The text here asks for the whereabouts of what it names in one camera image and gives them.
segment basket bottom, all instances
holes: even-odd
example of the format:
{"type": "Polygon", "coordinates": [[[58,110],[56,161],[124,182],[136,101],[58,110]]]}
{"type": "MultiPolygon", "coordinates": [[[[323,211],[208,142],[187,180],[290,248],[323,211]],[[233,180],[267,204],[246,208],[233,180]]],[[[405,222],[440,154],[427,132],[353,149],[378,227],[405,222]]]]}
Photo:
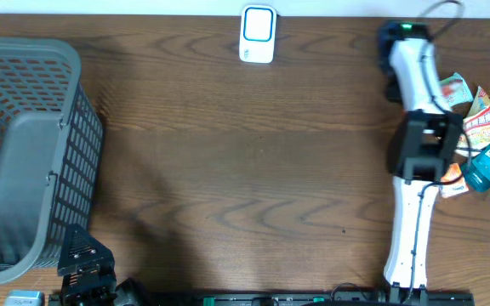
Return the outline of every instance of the basket bottom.
{"type": "Polygon", "coordinates": [[[33,245],[60,118],[27,112],[9,125],[0,152],[0,264],[16,264],[33,245]]]}

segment wood grain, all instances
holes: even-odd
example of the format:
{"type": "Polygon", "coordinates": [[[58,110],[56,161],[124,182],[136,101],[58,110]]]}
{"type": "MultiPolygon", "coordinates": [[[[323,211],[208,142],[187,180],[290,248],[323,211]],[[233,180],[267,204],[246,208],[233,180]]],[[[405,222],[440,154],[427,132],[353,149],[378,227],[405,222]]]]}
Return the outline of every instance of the wood grain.
{"type": "MultiPolygon", "coordinates": [[[[107,120],[90,232],[120,281],[156,292],[329,290],[382,277],[394,210],[382,19],[280,18],[270,65],[242,63],[239,19],[0,15],[0,36],[65,40],[107,120]]],[[[432,21],[432,26],[441,24],[432,21]]],[[[436,43],[439,71],[490,93],[490,20],[436,43]]],[[[490,305],[490,190],[442,200],[429,288],[490,305]]],[[[55,269],[0,286],[58,290],[55,269]]]]}

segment blue square outline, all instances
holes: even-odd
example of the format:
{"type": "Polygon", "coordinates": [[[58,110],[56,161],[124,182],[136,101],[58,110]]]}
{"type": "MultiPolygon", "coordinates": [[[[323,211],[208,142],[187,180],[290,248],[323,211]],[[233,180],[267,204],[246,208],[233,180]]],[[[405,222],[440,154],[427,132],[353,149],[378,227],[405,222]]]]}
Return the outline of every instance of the blue square outline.
{"type": "Polygon", "coordinates": [[[255,8],[255,7],[252,7],[252,8],[247,8],[245,10],[245,20],[243,21],[243,38],[245,38],[246,40],[250,41],[250,42],[262,42],[262,43],[265,43],[265,42],[269,42],[271,40],[271,36],[273,35],[273,11],[269,8],[255,8]],[[250,10],[250,9],[262,9],[262,10],[267,10],[267,11],[270,11],[270,14],[271,14],[271,20],[270,20],[270,36],[268,37],[268,39],[266,40],[263,40],[263,39],[249,39],[247,38],[247,35],[245,35],[245,33],[247,32],[247,12],[250,10]]]}

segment white rectangular object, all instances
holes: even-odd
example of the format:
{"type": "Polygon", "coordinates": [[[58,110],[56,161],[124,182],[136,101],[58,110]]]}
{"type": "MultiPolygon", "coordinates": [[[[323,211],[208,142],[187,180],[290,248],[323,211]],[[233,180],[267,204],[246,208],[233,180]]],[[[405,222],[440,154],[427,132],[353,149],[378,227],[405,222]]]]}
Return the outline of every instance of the white rectangular object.
{"type": "Polygon", "coordinates": [[[276,41],[276,10],[267,5],[248,5],[242,11],[239,58],[267,64],[273,60],[276,41]]]}

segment black triangular object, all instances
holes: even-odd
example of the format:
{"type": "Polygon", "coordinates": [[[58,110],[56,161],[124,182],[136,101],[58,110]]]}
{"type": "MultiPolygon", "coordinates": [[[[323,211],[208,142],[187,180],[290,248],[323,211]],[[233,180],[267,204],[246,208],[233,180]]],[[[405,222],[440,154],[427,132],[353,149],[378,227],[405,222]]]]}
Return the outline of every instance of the black triangular object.
{"type": "Polygon", "coordinates": [[[66,236],[58,262],[58,276],[81,272],[80,269],[98,265],[113,269],[115,258],[111,250],[93,238],[79,224],[66,227],[66,236]]]}

